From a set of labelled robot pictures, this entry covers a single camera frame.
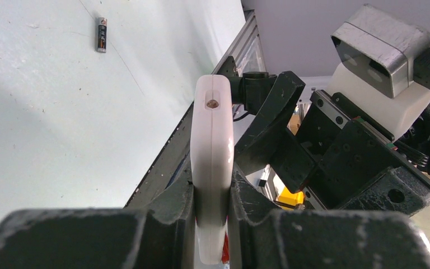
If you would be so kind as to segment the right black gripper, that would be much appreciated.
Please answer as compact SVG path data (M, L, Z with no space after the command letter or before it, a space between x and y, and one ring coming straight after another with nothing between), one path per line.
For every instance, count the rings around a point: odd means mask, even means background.
M248 72L242 85L244 103L255 105L248 109L253 121L235 144L235 164L245 175L270 163L284 185L317 210L411 216L430 206L430 179L399 154L391 134L366 115L345 113L341 94L315 91L292 133L285 129L306 86L296 74Z

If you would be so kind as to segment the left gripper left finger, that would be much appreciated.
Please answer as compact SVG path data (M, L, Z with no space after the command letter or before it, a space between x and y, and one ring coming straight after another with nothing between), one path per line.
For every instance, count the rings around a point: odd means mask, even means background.
M19 210L0 222L0 268L193 268L194 188L147 206Z

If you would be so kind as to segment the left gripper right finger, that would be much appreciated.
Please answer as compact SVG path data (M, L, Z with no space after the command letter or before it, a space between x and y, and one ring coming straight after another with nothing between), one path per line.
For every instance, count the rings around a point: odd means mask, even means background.
M231 268L430 268L430 243L391 211L283 210L235 169Z

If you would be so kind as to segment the white red remote control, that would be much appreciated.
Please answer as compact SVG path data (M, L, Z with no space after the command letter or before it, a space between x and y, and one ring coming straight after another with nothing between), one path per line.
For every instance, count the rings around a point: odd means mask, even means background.
M200 261L222 260L234 164L231 85L223 75L196 84L190 134L190 165Z

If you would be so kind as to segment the black battery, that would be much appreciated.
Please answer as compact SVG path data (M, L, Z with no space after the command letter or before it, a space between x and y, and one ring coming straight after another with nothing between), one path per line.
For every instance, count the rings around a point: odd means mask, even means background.
M96 51L99 53L106 53L106 40L107 40L107 29L108 22L104 17L100 17L97 19L97 42L96 42Z

